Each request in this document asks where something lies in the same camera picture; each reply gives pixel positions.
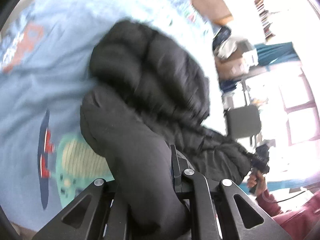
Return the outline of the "red sleeved forearm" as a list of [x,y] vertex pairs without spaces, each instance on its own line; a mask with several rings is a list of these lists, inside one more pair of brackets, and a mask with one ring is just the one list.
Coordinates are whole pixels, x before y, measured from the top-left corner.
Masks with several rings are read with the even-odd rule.
[[268,190],[257,196],[256,201],[292,239],[304,239],[319,221],[319,191],[301,207],[286,212]]

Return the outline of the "person's right hand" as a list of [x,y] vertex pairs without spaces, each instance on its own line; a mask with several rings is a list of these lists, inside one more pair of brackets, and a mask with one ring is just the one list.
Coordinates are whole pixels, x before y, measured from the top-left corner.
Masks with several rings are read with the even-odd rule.
[[253,170],[247,180],[249,192],[254,196],[259,196],[267,190],[267,183],[264,175],[260,171]]

